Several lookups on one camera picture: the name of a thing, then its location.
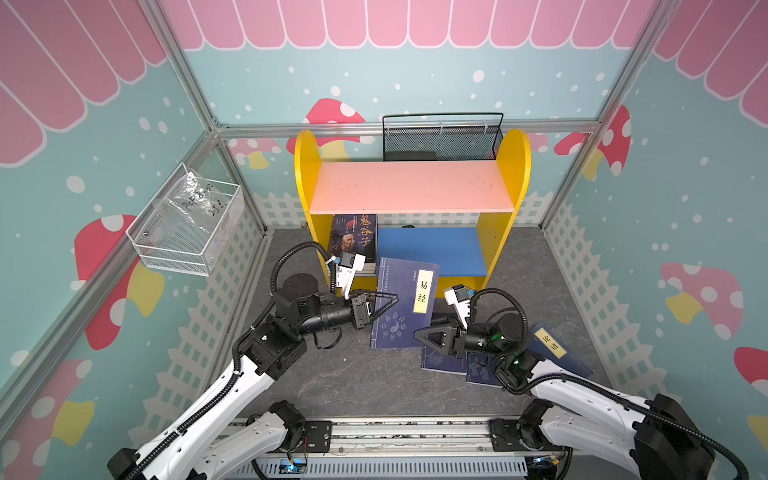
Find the navy book floral cover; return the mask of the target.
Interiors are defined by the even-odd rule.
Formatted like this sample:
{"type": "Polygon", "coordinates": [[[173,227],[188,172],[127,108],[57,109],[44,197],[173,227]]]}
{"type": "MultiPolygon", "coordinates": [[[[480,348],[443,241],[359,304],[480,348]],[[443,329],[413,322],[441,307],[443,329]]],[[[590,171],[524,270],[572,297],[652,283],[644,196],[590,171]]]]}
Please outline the navy book floral cover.
{"type": "Polygon", "coordinates": [[[427,371],[447,373],[453,375],[467,374],[466,361],[455,356],[442,356],[438,352],[423,346],[421,355],[421,368],[427,371]]]}

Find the navy book yellow label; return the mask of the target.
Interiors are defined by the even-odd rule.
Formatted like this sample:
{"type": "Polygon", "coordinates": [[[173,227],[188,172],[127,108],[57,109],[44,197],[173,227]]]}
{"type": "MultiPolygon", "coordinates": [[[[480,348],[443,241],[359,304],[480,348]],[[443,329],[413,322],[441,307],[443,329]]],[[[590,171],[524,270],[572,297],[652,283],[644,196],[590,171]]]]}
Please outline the navy book yellow label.
{"type": "Polygon", "coordinates": [[[415,332],[431,324],[440,266],[433,263],[382,257],[377,272],[377,290],[397,296],[378,297],[370,346],[374,349],[421,348],[415,332]]]}

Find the dark portrait cover book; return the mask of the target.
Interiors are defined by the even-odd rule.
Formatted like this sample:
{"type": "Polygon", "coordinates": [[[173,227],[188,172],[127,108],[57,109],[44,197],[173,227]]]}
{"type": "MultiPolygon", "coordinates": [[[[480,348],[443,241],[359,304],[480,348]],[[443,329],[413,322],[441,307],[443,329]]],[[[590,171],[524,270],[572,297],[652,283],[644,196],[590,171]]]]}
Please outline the dark portrait cover book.
{"type": "Polygon", "coordinates": [[[377,216],[375,214],[337,214],[333,216],[329,238],[329,253],[336,257],[355,253],[366,257],[367,263],[377,262],[377,216]]]}

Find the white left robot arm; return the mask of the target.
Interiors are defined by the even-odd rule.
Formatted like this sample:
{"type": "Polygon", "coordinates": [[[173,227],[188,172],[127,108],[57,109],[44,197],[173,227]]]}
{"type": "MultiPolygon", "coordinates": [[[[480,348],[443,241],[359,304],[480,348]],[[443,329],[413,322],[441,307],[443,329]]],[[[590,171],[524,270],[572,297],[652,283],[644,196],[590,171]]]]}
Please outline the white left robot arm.
{"type": "Polygon", "coordinates": [[[394,293],[351,289],[357,260],[330,255],[315,241],[284,253],[269,280],[270,300],[233,344],[231,361],[216,381],[170,426],[138,449],[123,448],[107,464],[115,479],[224,479],[264,453],[292,455],[306,440],[306,419],[288,401],[273,404],[260,419],[224,437],[225,428],[307,351],[306,338],[362,329],[398,302],[394,293]],[[284,264],[313,249],[329,275],[321,291],[311,274],[280,283],[284,264]]]}

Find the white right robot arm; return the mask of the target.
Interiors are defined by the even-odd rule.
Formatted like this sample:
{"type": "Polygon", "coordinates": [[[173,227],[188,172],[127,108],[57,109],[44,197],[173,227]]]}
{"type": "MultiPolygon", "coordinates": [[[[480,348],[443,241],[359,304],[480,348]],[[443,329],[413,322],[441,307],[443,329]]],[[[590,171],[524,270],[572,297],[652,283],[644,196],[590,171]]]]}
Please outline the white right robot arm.
{"type": "Polygon", "coordinates": [[[442,356],[484,354],[503,390],[529,394],[516,436],[530,451],[544,444],[579,450],[640,479],[706,479],[717,456],[750,474],[730,449],[703,434],[673,398],[652,399],[609,389],[529,349],[526,313],[511,294],[487,288],[472,296],[453,289],[455,315],[415,332],[442,356]]]}

